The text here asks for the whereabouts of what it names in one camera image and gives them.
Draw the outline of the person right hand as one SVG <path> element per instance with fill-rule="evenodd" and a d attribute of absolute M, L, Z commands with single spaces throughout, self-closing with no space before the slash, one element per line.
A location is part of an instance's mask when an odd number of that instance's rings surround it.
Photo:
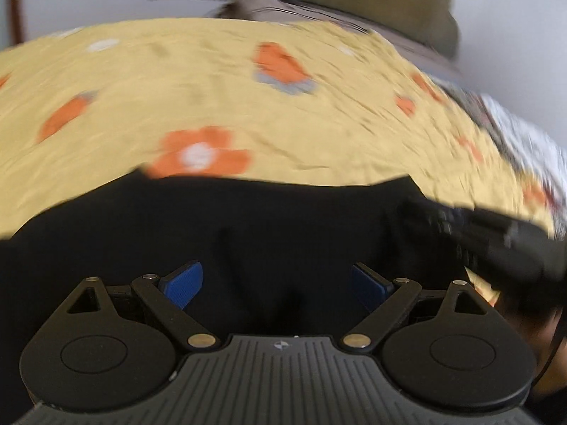
<path fill-rule="evenodd" d="M 500 293 L 496 310 L 529 344 L 537 361 L 538 382 L 532 388 L 535 398 L 551 395 L 566 387 L 566 339 L 554 352 L 554 336 L 563 307 L 547 306 L 536 310 L 533 304 L 520 303 L 505 293 Z"/>

